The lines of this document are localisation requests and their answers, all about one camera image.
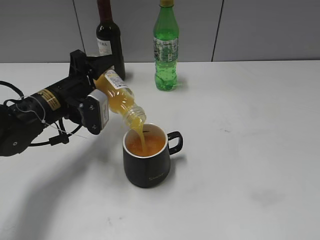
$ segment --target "wine bottle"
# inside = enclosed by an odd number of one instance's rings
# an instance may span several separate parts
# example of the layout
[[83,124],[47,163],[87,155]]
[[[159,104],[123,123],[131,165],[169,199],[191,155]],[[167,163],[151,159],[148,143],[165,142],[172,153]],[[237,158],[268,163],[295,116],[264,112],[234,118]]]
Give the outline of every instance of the wine bottle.
[[114,56],[114,70],[125,80],[125,63],[122,54],[120,29],[114,23],[111,12],[110,0],[97,0],[100,24],[96,28],[96,39],[101,56]]

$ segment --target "gray wall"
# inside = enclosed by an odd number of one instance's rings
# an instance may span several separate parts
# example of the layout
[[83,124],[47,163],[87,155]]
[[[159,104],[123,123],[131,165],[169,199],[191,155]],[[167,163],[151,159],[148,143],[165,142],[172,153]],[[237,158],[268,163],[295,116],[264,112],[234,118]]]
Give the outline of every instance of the gray wall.
[[[120,27],[126,62],[153,62],[153,27],[160,0],[111,0],[114,22]],[[179,25],[179,60],[211,61],[222,0],[175,0]],[[75,0],[86,53],[98,53],[95,0]]]
[[[159,0],[111,0],[126,62],[153,62],[152,30]],[[320,0],[175,0],[179,60],[320,59]],[[0,2],[0,63],[68,62],[97,54],[96,0]]]
[[320,59],[320,0],[225,0],[214,61]]
[[82,48],[71,0],[1,0],[0,63],[66,62]]

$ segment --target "mug rim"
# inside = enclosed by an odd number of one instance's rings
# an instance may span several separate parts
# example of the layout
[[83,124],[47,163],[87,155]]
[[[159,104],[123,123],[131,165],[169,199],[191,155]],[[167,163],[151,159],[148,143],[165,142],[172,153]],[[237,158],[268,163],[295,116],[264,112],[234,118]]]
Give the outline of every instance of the mug rim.
[[139,156],[139,155],[135,155],[135,154],[133,154],[132,152],[130,152],[130,151],[128,150],[127,146],[126,146],[126,138],[127,138],[128,133],[129,133],[130,131],[134,131],[133,129],[128,130],[128,131],[124,134],[124,136],[123,136],[122,146],[123,146],[123,148],[125,149],[125,151],[126,151],[128,154],[130,154],[130,155],[133,156],[134,158],[138,158],[138,159],[150,159],[150,158],[153,158],[153,157],[159,155],[160,153],[162,153],[162,152],[166,149],[166,147],[167,147],[167,145],[168,145],[168,142],[169,142],[169,140],[168,140],[168,135],[166,134],[166,132],[165,132],[161,127],[159,127],[158,125],[156,125],[156,124],[154,124],[154,123],[145,123],[145,124],[143,124],[143,126],[144,126],[144,125],[152,125],[152,126],[155,126],[155,127],[159,128],[159,129],[163,132],[163,134],[164,134],[165,143],[164,143],[163,148],[161,148],[160,151],[158,151],[157,153],[155,153],[155,154],[153,154],[153,155],[151,155],[151,156]]

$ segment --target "green plastic bottle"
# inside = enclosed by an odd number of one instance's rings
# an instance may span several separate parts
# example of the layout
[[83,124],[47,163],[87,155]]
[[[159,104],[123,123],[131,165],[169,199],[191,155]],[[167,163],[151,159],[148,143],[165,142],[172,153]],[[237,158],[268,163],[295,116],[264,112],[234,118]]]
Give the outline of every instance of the green plastic bottle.
[[160,0],[160,13],[153,28],[155,84],[159,90],[171,91],[177,86],[179,27],[174,0]]

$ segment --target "green bottle cap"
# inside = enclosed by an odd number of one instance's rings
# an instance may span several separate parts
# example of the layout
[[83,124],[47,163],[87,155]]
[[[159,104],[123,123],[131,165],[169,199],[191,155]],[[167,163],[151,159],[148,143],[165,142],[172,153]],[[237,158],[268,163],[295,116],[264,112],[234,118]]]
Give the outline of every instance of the green bottle cap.
[[160,6],[169,8],[175,4],[175,0],[160,0]]

